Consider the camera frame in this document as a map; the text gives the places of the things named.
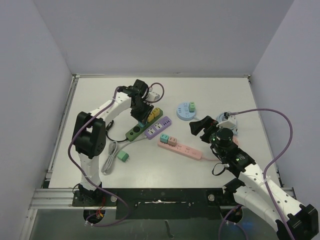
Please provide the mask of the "yellow charger plug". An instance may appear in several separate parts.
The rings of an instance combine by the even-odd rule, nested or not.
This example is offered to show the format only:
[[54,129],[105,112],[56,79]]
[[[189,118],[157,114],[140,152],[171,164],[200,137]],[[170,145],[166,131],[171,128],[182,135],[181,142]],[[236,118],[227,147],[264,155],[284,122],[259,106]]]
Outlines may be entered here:
[[154,119],[155,119],[155,115],[151,112],[147,118],[147,122],[150,123]]
[[156,107],[152,111],[153,116],[156,118],[157,116],[160,115],[160,108]]

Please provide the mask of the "green charger plug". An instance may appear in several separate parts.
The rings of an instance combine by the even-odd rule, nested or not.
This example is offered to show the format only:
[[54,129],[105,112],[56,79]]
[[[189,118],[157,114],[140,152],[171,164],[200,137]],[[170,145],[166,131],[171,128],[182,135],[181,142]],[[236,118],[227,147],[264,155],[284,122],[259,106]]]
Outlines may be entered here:
[[120,150],[116,157],[123,163],[126,163],[130,158],[129,154],[123,150]]
[[188,110],[190,113],[194,113],[196,111],[196,105],[194,102],[190,102],[188,105]]

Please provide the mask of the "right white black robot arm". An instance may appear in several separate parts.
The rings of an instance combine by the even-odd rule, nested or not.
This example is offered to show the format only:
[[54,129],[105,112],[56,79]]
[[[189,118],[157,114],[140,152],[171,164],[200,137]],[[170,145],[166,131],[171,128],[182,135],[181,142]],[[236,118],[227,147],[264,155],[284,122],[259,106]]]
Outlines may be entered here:
[[274,229],[280,240],[311,240],[319,233],[318,211],[265,177],[255,160],[233,141],[231,129],[219,127],[210,116],[190,122],[189,126],[194,136],[203,132],[200,139],[210,145],[212,153],[235,176],[222,187],[227,204],[236,203],[251,210]]

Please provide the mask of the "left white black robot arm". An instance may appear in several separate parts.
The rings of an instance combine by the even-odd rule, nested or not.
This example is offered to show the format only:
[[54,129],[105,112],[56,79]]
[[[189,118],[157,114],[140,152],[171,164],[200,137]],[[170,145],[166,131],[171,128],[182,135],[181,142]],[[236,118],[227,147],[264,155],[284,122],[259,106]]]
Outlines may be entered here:
[[78,188],[88,204],[95,206],[102,199],[99,155],[106,146],[106,124],[123,111],[131,109],[130,115],[145,125],[154,108],[147,103],[148,92],[148,85],[137,79],[133,85],[118,86],[112,98],[100,107],[77,115],[68,155],[71,156],[71,147],[75,147],[80,159],[80,164],[75,165],[82,174]]

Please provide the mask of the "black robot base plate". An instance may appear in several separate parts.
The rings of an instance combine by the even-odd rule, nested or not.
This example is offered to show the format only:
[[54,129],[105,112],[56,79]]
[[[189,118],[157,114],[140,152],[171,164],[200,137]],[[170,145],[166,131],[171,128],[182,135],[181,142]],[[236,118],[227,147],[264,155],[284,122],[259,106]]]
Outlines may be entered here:
[[109,188],[91,196],[73,193],[72,206],[85,209],[116,208],[116,219],[219,220],[236,202],[221,188]]

